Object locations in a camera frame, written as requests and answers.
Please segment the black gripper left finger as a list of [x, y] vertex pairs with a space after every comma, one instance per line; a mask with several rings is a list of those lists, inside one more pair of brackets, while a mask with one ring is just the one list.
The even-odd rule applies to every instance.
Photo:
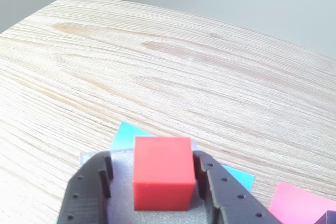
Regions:
[[113, 181], [109, 151], [87, 160], [69, 180], [58, 223], [108, 223], [107, 203]]

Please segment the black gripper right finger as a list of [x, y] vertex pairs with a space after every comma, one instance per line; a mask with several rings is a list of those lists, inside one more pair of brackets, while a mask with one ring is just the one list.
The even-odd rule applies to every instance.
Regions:
[[220, 163], [203, 151], [193, 151], [198, 194], [208, 223], [280, 223]]

